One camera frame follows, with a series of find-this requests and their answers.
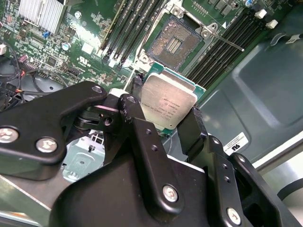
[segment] silver screw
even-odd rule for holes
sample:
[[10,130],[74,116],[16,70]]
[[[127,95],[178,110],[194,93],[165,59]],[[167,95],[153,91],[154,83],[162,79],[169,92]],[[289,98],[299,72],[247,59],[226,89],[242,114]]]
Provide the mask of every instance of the silver screw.
[[203,37],[208,37],[209,36],[209,32],[208,31],[203,31],[202,32],[202,36]]
[[127,97],[127,100],[130,101],[130,102],[132,102],[132,103],[135,103],[135,102],[136,102],[136,100],[135,100],[134,97],[132,97],[132,96],[128,96],[128,97]]
[[77,11],[77,12],[75,12],[75,17],[76,17],[76,19],[79,20],[82,17],[82,14],[79,11]]
[[178,193],[173,187],[169,185],[165,185],[163,187],[163,194],[164,197],[170,202],[176,202],[178,200]]
[[99,86],[93,86],[91,89],[97,93],[102,93],[102,89]]
[[0,129],[0,143],[11,143],[18,139],[19,133],[11,128]]
[[71,180],[77,181],[80,179],[80,176],[77,173],[70,171],[68,173],[68,178],[70,178]]
[[213,138],[216,144],[220,144],[220,141],[217,138]]
[[238,157],[239,157],[241,162],[245,162],[245,159],[242,156],[238,155]]
[[236,224],[240,225],[241,224],[241,218],[239,214],[233,209],[233,208],[227,208],[227,215],[231,219],[231,221]]
[[42,138],[36,143],[36,148],[43,153],[52,153],[57,147],[57,143],[51,138]]

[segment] motherboard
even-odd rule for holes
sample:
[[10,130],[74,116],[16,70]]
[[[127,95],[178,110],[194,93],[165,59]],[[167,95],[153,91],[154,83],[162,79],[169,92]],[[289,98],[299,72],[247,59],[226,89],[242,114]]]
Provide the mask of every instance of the motherboard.
[[[68,85],[124,88],[160,63],[208,89],[291,8],[288,0],[0,0],[0,40],[24,71],[54,71]],[[13,59],[8,48],[1,54]]]

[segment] metal heatsink fins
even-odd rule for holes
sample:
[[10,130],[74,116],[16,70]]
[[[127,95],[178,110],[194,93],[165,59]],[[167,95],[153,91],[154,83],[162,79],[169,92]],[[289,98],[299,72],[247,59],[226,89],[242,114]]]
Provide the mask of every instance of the metal heatsink fins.
[[26,22],[56,34],[65,9],[57,0],[21,0],[18,14]]

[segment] white connector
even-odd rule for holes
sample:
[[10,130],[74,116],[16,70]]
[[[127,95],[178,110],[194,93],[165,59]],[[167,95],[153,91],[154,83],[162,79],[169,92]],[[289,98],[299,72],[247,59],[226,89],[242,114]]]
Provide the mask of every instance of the white connector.
[[4,44],[0,45],[0,55],[4,55],[6,53],[7,47]]
[[266,27],[270,29],[274,29],[278,25],[278,22],[276,20],[272,20],[266,24]]
[[255,13],[255,17],[262,19],[267,14],[265,9],[261,9],[259,12]]

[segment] label sticker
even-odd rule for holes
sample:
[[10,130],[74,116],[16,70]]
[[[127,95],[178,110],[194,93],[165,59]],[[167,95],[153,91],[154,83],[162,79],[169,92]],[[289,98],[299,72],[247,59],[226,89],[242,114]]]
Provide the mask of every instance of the label sticker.
[[223,150],[226,154],[231,155],[232,153],[238,151],[240,148],[244,147],[246,144],[248,144],[248,139],[246,138],[245,134],[241,132],[232,141],[226,144],[223,147]]

